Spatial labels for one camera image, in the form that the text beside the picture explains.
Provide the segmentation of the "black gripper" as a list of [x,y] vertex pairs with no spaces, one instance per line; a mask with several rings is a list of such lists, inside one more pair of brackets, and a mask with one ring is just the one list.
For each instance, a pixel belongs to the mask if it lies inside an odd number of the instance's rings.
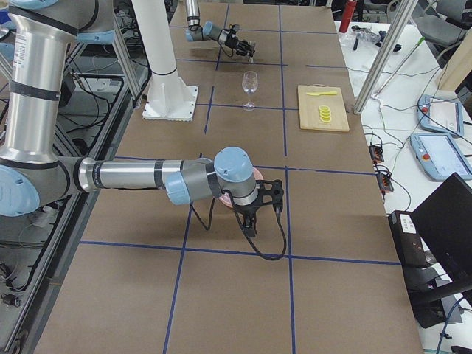
[[243,230],[248,237],[255,237],[257,235],[257,213],[256,212],[243,213]]
[[241,57],[249,57],[249,50],[255,50],[254,41],[240,40],[235,35],[227,35],[225,45],[236,51]]

